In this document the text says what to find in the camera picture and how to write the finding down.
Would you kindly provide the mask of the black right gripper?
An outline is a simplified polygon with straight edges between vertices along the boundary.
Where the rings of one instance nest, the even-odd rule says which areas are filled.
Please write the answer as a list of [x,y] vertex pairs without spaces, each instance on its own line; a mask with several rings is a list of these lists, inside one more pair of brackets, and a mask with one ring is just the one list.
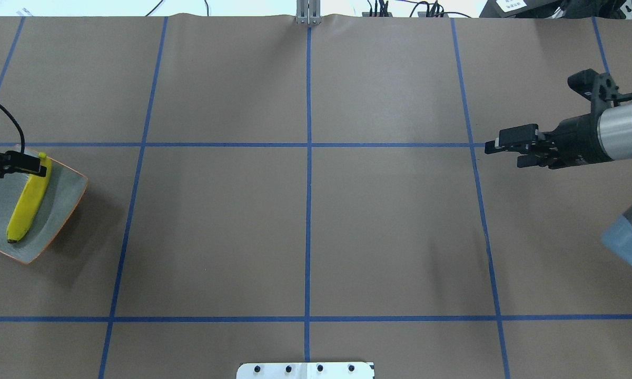
[[[542,154],[531,154],[537,145],[544,148]],[[609,161],[597,135],[595,118],[588,114],[567,118],[550,132],[540,132],[536,123],[502,129],[498,137],[485,143],[485,154],[501,152],[520,153],[517,168],[560,169]]]

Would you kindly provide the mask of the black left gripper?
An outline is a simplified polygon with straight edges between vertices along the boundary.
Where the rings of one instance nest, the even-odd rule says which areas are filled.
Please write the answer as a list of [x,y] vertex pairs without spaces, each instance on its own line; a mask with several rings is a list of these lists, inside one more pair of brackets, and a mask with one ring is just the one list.
[[46,177],[48,168],[39,156],[32,156],[17,151],[0,153],[0,178],[6,174],[23,173]]

